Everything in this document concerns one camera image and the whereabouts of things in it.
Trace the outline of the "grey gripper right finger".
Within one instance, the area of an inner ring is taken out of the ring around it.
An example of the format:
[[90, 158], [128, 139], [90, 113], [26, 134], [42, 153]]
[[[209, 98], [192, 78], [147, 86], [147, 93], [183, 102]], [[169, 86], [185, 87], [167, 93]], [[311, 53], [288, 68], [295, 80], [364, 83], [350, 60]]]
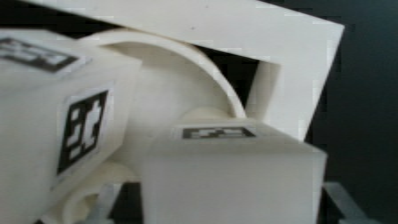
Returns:
[[382, 224], [366, 215], [339, 182], [323, 183], [318, 224]]

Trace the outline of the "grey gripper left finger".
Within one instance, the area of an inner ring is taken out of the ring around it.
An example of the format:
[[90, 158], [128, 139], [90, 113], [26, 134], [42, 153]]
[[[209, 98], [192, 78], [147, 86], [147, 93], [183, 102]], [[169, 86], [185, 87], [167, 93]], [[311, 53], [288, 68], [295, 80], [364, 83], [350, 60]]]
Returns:
[[140, 184], [106, 184], [87, 215], [89, 224], [142, 224]]

